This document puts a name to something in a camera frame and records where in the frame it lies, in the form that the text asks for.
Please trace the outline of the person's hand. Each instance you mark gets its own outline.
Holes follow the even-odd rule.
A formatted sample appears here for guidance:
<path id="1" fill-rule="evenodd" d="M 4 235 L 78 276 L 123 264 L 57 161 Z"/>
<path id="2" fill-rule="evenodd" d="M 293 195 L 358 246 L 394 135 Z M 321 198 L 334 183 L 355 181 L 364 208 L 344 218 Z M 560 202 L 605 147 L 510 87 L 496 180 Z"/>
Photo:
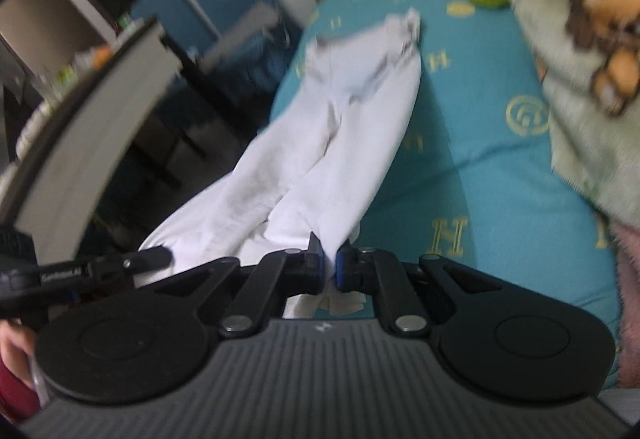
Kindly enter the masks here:
<path id="1" fill-rule="evenodd" d="M 34 389 L 30 359 L 37 335 L 28 326 L 12 320 L 1 321 L 1 359 L 9 372 L 29 389 Z"/>

